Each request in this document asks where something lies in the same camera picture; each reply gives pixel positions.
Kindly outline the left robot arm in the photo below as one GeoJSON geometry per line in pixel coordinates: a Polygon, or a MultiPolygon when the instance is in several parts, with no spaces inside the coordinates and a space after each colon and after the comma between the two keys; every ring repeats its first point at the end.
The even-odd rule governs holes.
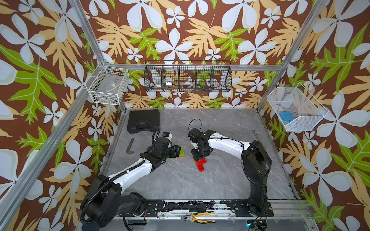
{"type": "Polygon", "coordinates": [[[164,132],[162,136],[152,137],[152,144],[140,158],[126,169],[105,176],[99,175],[90,186],[81,204],[80,222],[83,225],[95,223],[102,228],[107,226],[116,215],[124,213],[142,213],[145,203],[138,193],[123,196],[122,193],[142,177],[152,173],[169,158],[178,158],[181,147],[171,142],[172,134],[164,132]]]}

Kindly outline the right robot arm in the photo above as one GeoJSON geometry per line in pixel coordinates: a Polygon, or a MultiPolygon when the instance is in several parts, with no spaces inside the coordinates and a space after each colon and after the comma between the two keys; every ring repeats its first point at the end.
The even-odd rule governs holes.
{"type": "Polygon", "coordinates": [[[264,213],[267,205],[267,179],[272,160],[259,141],[243,142],[223,136],[213,130],[201,132],[194,128],[188,137],[193,145],[193,159],[199,171],[203,171],[205,158],[214,149],[231,154],[241,160],[242,169],[251,184],[249,210],[253,215],[264,213]]]}

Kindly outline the long red lego brick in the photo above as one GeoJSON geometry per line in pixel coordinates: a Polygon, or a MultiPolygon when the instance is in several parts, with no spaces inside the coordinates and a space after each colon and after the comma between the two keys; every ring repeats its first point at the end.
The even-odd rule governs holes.
{"type": "Polygon", "coordinates": [[[204,164],[201,163],[201,160],[195,161],[195,163],[196,163],[196,166],[197,166],[199,172],[203,172],[205,170],[205,168],[203,166],[204,164]]]}

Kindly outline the lime green lego brick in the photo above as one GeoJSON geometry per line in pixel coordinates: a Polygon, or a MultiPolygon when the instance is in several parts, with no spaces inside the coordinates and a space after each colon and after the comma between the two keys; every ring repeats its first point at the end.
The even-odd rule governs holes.
{"type": "Polygon", "coordinates": [[[185,156],[184,148],[183,148],[183,147],[181,147],[181,149],[180,149],[180,154],[179,154],[179,158],[182,158],[182,157],[184,157],[184,156],[185,156]]]}

